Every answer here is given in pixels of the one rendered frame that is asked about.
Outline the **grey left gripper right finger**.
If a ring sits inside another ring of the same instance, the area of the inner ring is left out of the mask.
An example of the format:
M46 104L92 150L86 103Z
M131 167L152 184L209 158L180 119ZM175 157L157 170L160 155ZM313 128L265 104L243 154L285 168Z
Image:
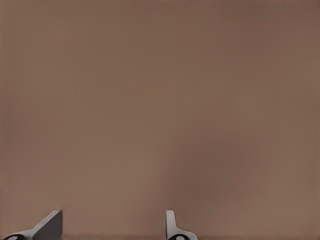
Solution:
M198 240L198 237L190 232L177 227L173 210L165 212L166 240Z

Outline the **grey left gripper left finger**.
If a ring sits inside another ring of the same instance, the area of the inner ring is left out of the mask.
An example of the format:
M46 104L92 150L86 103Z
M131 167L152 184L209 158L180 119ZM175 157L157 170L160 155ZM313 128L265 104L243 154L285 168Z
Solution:
M63 211L54 210L35 227L15 232L3 240L60 240L63 234Z

